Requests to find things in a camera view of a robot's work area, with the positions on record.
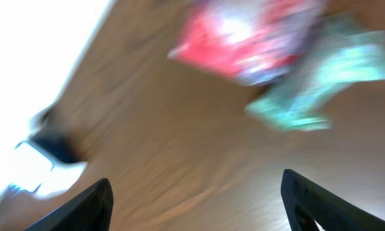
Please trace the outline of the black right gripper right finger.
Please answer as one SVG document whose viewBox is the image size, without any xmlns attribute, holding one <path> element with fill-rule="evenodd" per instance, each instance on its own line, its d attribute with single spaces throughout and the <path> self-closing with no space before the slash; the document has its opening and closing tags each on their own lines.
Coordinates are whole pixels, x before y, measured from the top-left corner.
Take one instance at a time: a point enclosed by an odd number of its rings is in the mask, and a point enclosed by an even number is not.
<svg viewBox="0 0 385 231">
<path fill-rule="evenodd" d="M 385 230 L 385 221 L 341 199 L 292 169 L 282 175 L 280 193 L 292 230 Z"/>
</svg>

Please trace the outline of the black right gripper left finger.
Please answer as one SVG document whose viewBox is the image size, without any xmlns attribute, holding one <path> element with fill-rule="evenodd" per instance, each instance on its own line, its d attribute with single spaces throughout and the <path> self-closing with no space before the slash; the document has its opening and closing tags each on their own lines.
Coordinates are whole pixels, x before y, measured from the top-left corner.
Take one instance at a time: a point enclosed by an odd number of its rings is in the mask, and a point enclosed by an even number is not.
<svg viewBox="0 0 385 231">
<path fill-rule="evenodd" d="M 112 186 L 102 178 L 26 231 L 108 231 L 113 205 Z"/>
</svg>

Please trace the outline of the teal green wipes packet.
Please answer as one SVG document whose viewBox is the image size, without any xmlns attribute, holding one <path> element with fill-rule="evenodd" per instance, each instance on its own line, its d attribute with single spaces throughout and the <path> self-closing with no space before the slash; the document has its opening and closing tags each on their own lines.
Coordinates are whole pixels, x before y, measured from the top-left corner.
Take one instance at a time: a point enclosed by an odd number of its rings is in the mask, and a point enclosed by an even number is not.
<svg viewBox="0 0 385 231">
<path fill-rule="evenodd" d="M 385 31 L 371 31 L 352 15 L 326 17 L 318 36 L 283 80 L 246 106 L 278 131 L 330 126 L 319 109 L 357 82 L 385 80 Z"/>
</svg>

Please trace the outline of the purple red sanitary pad pack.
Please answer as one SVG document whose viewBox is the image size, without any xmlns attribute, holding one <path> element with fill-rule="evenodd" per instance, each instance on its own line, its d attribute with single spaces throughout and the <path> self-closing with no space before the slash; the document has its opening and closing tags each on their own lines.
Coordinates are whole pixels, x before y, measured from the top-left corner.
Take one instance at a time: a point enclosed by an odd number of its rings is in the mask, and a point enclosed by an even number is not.
<svg viewBox="0 0 385 231">
<path fill-rule="evenodd" d="M 324 0 L 194 1 L 168 56 L 241 85 L 264 85 L 304 54 Z"/>
</svg>

